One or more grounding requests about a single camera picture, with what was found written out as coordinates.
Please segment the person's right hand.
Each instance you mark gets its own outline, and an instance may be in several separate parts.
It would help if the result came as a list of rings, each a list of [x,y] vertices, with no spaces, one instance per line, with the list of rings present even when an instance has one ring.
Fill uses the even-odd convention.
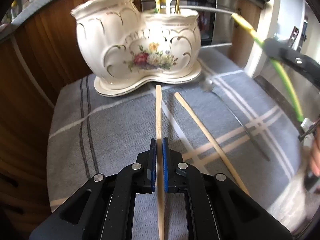
[[[316,128],[316,136],[313,140],[312,149],[310,153],[309,166],[313,174],[319,177],[320,174],[320,130],[319,125]]]

